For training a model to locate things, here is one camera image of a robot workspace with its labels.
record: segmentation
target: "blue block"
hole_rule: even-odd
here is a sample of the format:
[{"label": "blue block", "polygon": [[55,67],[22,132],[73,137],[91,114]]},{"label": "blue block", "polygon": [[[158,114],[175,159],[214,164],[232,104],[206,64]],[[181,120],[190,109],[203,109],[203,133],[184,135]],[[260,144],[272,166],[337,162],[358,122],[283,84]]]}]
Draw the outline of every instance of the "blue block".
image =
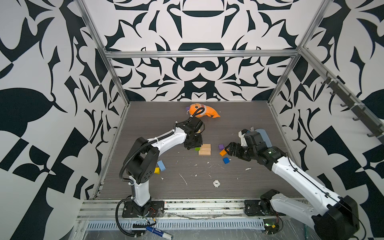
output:
[{"label": "blue block", "polygon": [[161,171],[164,171],[166,169],[166,167],[164,166],[163,161],[160,160],[160,161],[157,162],[157,164],[159,165],[159,168],[160,168]]},{"label": "blue block", "polygon": [[225,164],[229,163],[229,159],[227,157],[223,158]]}]

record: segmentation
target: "hook rack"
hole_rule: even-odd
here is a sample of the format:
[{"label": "hook rack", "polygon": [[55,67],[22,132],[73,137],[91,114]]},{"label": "hook rack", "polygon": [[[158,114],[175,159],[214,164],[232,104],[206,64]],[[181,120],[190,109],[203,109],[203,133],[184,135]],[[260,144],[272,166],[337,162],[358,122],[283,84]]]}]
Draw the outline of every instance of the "hook rack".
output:
[{"label": "hook rack", "polygon": [[344,102],[342,107],[348,107],[355,115],[354,121],[361,121],[371,131],[368,137],[377,137],[384,144],[384,126],[382,121],[372,113],[340,80],[328,77],[322,84],[327,84],[333,92]]}]

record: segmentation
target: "light blue block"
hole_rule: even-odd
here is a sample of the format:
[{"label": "light blue block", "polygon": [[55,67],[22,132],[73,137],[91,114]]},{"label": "light blue block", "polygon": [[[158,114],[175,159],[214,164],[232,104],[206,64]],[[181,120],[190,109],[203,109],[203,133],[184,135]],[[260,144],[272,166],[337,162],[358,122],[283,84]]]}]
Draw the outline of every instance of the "light blue block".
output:
[{"label": "light blue block", "polygon": [[163,161],[161,161],[161,160],[157,162],[157,165],[159,166],[161,171],[164,171],[166,169],[166,167],[164,166]]},{"label": "light blue block", "polygon": [[267,147],[272,147],[271,140],[269,140],[269,137],[264,129],[255,129],[255,131],[260,133]]}]

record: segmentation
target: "dark wood table surface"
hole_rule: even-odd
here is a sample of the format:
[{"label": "dark wood table surface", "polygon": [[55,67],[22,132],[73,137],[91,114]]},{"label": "dark wood table surface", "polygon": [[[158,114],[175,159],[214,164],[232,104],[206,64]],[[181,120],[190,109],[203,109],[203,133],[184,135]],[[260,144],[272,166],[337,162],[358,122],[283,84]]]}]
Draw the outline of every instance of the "dark wood table surface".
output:
[{"label": "dark wood table surface", "polygon": [[[131,194],[127,182],[118,178],[122,163],[138,137],[145,139],[159,136],[173,128],[175,121],[188,118],[185,108],[191,103],[183,102],[132,102],[128,110],[120,139],[109,165],[100,199],[122,199]],[[228,157],[224,164],[219,154],[219,144],[240,142],[238,132],[242,129],[264,129],[272,145],[286,151],[282,137],[265,101],[212,102],[220,118],[204,116],[203,143],[211,144],[211,156],[199,156],[194,149],[187,150],[179,144],[159,157],[166,170],[154,174],[149,180],[149,191],[155,199],[176,198],[244,198],[260,197],[270,189],[276,189],[288,197],[301,195],[280,176],[259,165],[257,161],[244,161]],[[213,181],[219,180],[216,188]]]}]

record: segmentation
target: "orange block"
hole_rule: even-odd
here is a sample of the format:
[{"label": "orange block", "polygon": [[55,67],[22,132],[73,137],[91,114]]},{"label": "orange block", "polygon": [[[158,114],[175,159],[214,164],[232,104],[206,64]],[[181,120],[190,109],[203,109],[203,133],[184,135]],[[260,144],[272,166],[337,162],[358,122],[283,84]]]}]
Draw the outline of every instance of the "orange block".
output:
[{"label": "orange block", "polygon": [[221,155],[222,157],[224,157],[225,154],[227,154],[227,152],[225,151],[225,149],[223,149],[223,150],[220,152],[220,155]]}]

